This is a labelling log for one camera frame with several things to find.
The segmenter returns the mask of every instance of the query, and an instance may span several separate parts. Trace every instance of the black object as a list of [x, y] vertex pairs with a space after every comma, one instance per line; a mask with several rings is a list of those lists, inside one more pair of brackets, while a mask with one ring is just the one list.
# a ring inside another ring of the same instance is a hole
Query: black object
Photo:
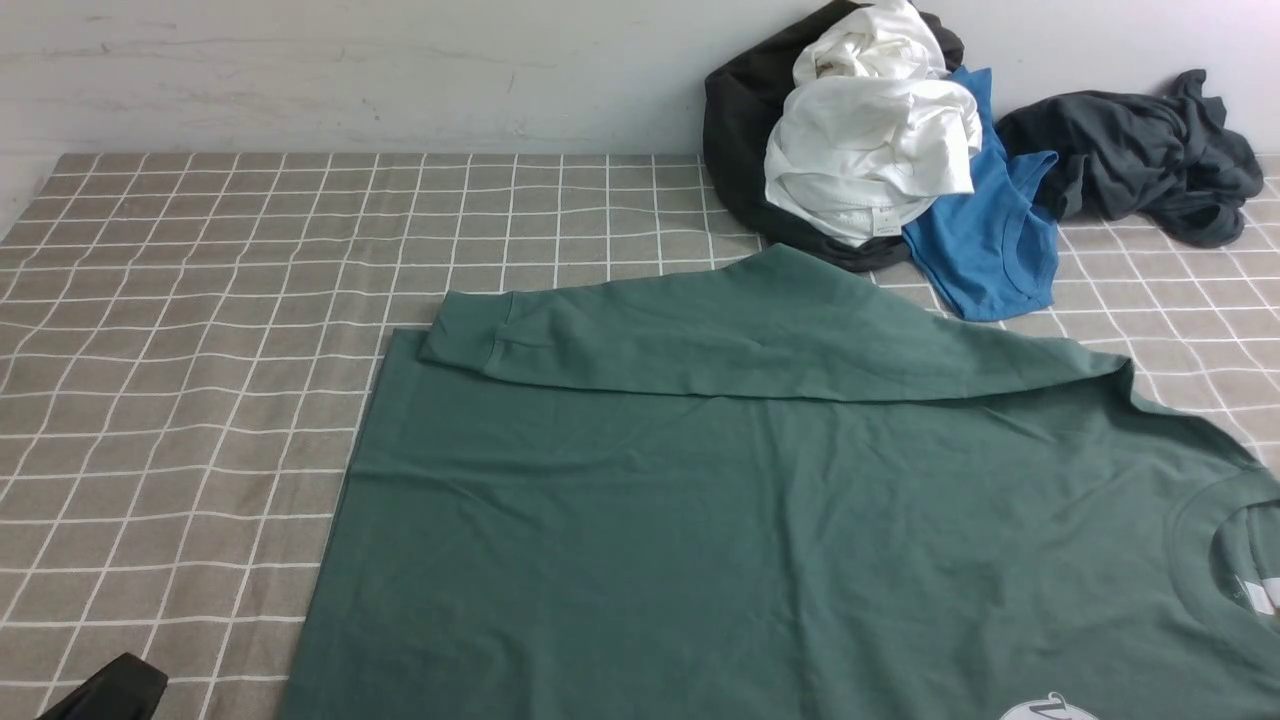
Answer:
[[36, 720], [148, 720], [169, 676], [125, 652]]
[[[910, 258], [901, 237], [878, 237], [859, 247], [838, 242], [764, 199], [764, 149], [795, 90], [791, 67], [800, 51], [831, 26], [861, 8], [835, 0], [707, 76], [703, 155], [724, 208], [769, 242], [781, 242], [854, 273], [879, 270]], [[936, 15], [920, 13], [942, 46], [947, 69], [964, 61], [964, 44]]]
[[1162, 97], [1059, 95], [1005, 115], [996, 132], [1010, 155], [1059, 154], [1036, 195], [1057, 219], [1142, 213], [1171, 237], [1217, 247], [1240, 237], [1240, 206], [1262, 192], [1262, 168], [1203, 86], [1204, 70], [1188, 70]]

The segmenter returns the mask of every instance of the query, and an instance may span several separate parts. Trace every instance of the printed graphic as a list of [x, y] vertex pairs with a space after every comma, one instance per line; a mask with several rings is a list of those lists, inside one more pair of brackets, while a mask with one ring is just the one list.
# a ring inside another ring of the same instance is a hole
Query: printed graphic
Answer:
[[1000, 720], [1098, 720], [1066, 702], [1059, 693], [1048, 693], [1044, 700], [1024, 702], [1004, 714]]

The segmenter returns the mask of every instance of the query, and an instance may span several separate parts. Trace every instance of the white wall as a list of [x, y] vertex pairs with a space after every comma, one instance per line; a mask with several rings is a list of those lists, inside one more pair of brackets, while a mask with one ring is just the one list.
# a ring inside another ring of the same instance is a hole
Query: white wall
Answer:
[[[1210, 69], [1280, 150], [1275, 0], [919, 0], [997, 110]], [[818, 0], [0, 0], [0, 155], [692, 151], [701, 78]]]

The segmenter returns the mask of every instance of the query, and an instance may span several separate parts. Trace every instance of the sleeve cuff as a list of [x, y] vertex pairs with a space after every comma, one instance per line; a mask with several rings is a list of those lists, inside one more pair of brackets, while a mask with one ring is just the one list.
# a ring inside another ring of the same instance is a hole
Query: sleeve cuff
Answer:
[[417, 359], [483, 370], [493, 356], [498, 329], [511, 315], [512, 293], [444, 296]]

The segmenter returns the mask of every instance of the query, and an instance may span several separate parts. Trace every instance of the blue shirt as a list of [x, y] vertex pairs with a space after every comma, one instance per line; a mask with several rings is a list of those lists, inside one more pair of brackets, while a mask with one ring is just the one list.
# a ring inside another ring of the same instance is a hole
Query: blue shirt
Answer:
[[1032, 200], [1056, 152], [1010, 159], [991, 117], [991, 70], [951, 78], [978, 100], [982, 151], [969, 163], [973, 195], [938, 197], [902, 229], [911, 256], [965, 320], [993, 322], [1053, 304], [1057, 224]]

